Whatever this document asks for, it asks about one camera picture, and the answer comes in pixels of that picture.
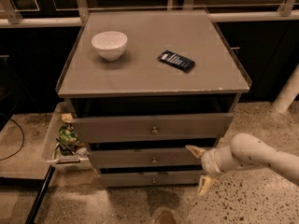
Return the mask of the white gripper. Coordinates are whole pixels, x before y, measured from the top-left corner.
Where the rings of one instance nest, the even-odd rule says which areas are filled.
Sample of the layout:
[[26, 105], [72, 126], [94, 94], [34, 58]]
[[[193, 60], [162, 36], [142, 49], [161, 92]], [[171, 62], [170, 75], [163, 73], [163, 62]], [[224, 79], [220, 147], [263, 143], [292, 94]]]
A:
[[202, 168], [205, 175], [202, 175], [198, 184], [198, 195], [204, 196], [209, 191], [215, 181], [214, 177], [223, 175], [216, 162], [216, 150], [210, 149], [206, 151], [204, 148], [187, 145], [186, 148], [193, 154], [196, 159], [201, 159]]

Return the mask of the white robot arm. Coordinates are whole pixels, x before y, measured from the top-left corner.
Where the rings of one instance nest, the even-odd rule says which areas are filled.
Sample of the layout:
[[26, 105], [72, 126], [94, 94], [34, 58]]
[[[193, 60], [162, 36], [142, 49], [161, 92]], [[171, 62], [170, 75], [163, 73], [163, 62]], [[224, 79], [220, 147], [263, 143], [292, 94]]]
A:
[[199, 196], [208, 192], [218, 176], [232, 171], [268, 168], [299, 185], [299, 157], [274, 149], [251, 134], [239, 133], [225, 147], [204, 149], [187, 145], [186, 148], [202, 165]]

